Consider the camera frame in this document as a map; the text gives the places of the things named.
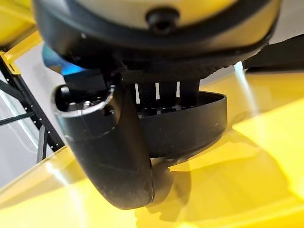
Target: black plastic bracket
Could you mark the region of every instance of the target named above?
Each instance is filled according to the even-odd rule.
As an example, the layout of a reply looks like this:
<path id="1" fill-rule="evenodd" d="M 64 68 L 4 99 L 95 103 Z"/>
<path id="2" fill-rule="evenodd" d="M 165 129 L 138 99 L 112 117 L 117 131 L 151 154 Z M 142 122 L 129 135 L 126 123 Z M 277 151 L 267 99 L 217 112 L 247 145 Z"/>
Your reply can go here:
<path id="1" fill-rule="evenodd" d="M 250 71 L 282 71 L 304 69 L 304 35 L 266 46 L 243 62 Z"/>

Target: yellow metal frame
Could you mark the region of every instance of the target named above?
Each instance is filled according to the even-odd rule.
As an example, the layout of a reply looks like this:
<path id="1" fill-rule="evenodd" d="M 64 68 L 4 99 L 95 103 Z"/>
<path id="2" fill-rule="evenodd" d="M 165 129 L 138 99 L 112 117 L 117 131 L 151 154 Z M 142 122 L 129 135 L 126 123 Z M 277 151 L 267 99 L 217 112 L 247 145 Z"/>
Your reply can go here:
<path id="1" fill-rule="evenodd" d="M 10 14 L 31 24 L 35 24 L 35 19 L 29 9 L 14 4 L 13 1 L 0 0 L 0 13 Z"/>
<path id="2" fill-rule="evenodd" d="M 17 68 L 14 60 L 31 50 L 34 46 L 38 45 L 42 41 L 38 31 L 33 32 L 27 38 L 22 40 L 12 49 L 7 52 L 0 52 L 0 57 L 13 75 L 20 75 L 21 72 Z"/>

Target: black plastic housing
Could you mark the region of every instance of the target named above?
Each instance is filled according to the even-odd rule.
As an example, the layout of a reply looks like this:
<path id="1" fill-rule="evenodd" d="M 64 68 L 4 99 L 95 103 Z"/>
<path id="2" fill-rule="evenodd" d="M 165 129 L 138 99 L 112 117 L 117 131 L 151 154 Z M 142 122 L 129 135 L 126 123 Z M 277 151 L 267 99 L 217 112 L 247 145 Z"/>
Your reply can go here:
<path id="1" fill-rule="evenodd" d="M 128 91 L 112 88 L 105 101 L 76 111 L 58 110 L 63 97 L 58 87 L 54 112 L 81 167 L 114 206 L 134 209 L 153 199 L 148 147 Z"/>

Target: yellow surface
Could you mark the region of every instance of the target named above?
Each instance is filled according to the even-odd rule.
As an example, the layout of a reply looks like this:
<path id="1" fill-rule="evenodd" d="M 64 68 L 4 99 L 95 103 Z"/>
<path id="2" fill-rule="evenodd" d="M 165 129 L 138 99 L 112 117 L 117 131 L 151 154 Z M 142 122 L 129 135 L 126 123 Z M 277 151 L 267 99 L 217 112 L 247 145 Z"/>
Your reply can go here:
<path id="1" fill-rule="evenodd" d="M 303 85 L 303 73 L 238 69 L 204 86 L 228 96 L 228 128 L 187 162 L 158 161 L 144 208 L 110 205 L 64 148 L 0 191 L 0 227 L 304 227 Z"/>
<path id="2" fill-rule="evenodd" d="M 21 72 L 18 69 L 18 67 L 16 66 L 16 64 L 14 63 L 14 61 L 10 61 L 7 59 L 5 52 L 0 51 L 0 57 L 3 59 L 5 65 L 7 66 L 7 68 L 13 75 L 21 75 Z"/>
<path id="3" fill-rule="evenodd" d="M 30 0 L 0 0 L 0 46 L 4 47 L 35 28 Z"/>
<path id="4" fill-rule="evenodd" d="M 38 45 L 42 41 L 42 38 L 38 31 L 33 32 L 24 40 L 19 42 L 13 48 L 5 53 L 5 57 L 8 61 L 14 61 L 20 56 L 24 55 L 28 52 L 31 48 Z"/>

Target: curved black handle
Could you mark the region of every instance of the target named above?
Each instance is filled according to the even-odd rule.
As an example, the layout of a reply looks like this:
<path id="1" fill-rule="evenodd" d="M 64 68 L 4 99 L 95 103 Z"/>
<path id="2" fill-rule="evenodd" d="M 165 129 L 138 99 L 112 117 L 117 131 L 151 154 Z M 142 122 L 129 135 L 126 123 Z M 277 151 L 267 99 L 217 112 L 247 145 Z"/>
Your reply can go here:
<path id="1" fill-rule="evenodd" d="M 68 111 L 62 108 L 62 88 L 54 95 L 55 115 L 91 182 L 120 209 L 149 204 L 153 199 L 152 170 L 130 93 L 112 87 L 104 101 L 86 101 L 81 109 L 73 103 L 78 108 Z"/>

